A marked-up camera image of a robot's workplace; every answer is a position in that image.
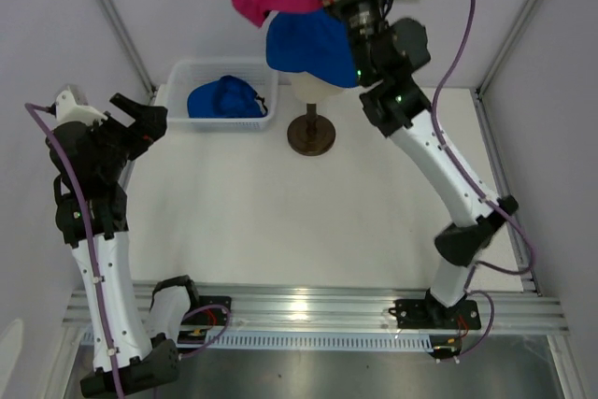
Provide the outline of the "blue cap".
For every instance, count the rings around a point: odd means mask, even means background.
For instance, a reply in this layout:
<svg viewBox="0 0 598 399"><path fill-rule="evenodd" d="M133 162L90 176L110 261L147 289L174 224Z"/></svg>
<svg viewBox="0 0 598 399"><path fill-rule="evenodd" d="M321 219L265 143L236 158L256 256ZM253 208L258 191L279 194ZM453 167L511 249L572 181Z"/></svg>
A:
<svg viewBox="0 0 598 399"><path fill-rule="evenodd" d="M245 80L226 75L195 88L188 95L187 112L191 119L260 119L268 107Z"/></svg>
<svg viewBox="0 0 598 399"><path fill-rule="evenodd" d="M345 25L320 9L311 13L278 13L266 34L265 59L280 72L307 72L325 81L334 72L353 72Z"/></svg>

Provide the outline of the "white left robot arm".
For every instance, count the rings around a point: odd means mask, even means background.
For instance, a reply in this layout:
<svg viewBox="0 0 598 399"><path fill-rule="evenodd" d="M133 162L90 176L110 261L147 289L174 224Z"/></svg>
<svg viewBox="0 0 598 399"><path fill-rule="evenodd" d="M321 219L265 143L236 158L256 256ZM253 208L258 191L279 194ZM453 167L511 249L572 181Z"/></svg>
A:
<svg viewBox="0 0 598 399"><path fill-rule="evenodd" d="M91 107L75 86L63 87L49 109L57 125L46 138L59 171L56 225L78 265L92 321L93 369L80 382L86 398L123 398L177 380L181 324L202 313L192 280L181 276L159 282L148 317L139 314L120 179L128 163L165 135L167 110L119 93L110 102L132 123Z"/></svg>

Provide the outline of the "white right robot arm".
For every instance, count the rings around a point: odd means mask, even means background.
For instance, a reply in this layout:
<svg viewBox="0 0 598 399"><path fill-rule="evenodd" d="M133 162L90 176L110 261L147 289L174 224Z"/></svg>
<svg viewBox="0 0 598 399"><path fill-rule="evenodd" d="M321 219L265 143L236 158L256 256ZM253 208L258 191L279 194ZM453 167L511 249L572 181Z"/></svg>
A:
<svg viewBox="0 0 598 399"><path fill-rule="evenodd" d="M438 102L413 79L431 60L424 25L408 17L388 22L393 0L321 3L347 31L365 116L412 160L448 210L451 222L434 239L441 262L423 300L427 320L446 328L463 313L478 254L519 204L473 177L439 124Z"/></svg>

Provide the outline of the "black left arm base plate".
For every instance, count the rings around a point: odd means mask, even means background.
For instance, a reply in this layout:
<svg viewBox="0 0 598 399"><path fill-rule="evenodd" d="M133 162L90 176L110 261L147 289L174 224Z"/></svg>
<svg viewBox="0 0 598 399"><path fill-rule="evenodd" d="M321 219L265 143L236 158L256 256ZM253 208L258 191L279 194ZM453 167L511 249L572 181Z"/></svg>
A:
<svg viewBox="0 0 598 399"><path fill-rule="evenodd" d="M191 301L191 308L183 323L204 327L223 326L228 322L231 306L231 296L200 295Z"/></svg>

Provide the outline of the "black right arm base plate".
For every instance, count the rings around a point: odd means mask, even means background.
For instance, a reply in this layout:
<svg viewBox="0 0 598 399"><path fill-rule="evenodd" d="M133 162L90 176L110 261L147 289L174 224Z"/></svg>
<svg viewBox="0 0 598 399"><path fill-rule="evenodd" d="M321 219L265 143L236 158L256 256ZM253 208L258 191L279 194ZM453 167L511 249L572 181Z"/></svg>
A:
<svg viewBox="0 0 598 399"><path fill-rule="evenodd" d="M399 329L457 330L464 323L469 330L480 330L477 302L462 298L455 306L443 306L432 296L424 299L397 299L388 313Z"/></svg>

